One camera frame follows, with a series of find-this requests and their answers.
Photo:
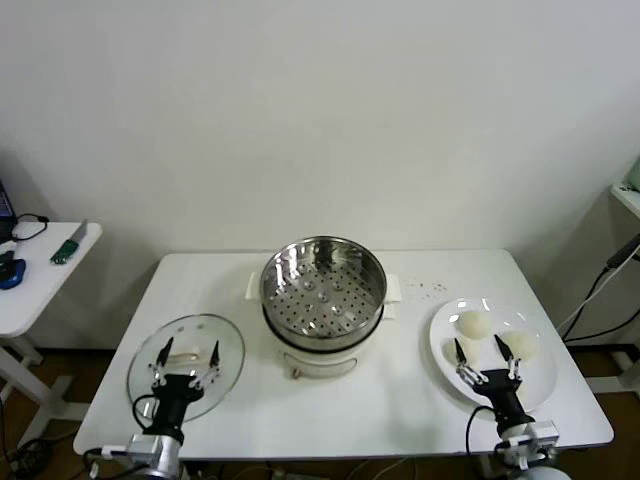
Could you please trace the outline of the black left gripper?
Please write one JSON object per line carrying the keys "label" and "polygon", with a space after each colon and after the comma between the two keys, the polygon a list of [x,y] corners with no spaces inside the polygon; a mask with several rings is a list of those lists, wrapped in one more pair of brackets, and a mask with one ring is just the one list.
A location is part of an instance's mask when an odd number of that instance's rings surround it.
{"label": "black left gripper", "polygon": [[168,374],[165,377],[165,366],[173,341],[174,337],[168,339],[152,365],[152,393],[158,400],[158,406],[152,423],[143,429],[145,435],[182,435],[187,408],[191,403],[203,398],[204,389],[212,384],[221,372],[219,342],[216,342],[208,368],[195,378],[180,374]]}

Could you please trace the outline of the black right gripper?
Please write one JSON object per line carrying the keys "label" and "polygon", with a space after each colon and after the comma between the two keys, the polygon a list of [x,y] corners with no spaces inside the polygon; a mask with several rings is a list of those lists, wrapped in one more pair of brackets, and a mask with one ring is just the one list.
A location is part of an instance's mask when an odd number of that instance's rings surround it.
{"label": "black right gripper", "polygon": [[467,361],[463,347],[458,339],[454,340],[456,373],[473,391],[486,397],[494,411],[498,428],[512,428],[535,421],[522,406],[517,391],[522,383],[520,359],[509,345],[497,334],[494,335],[498,349],[508,365],[507,370],[486,370],[478,372]]}

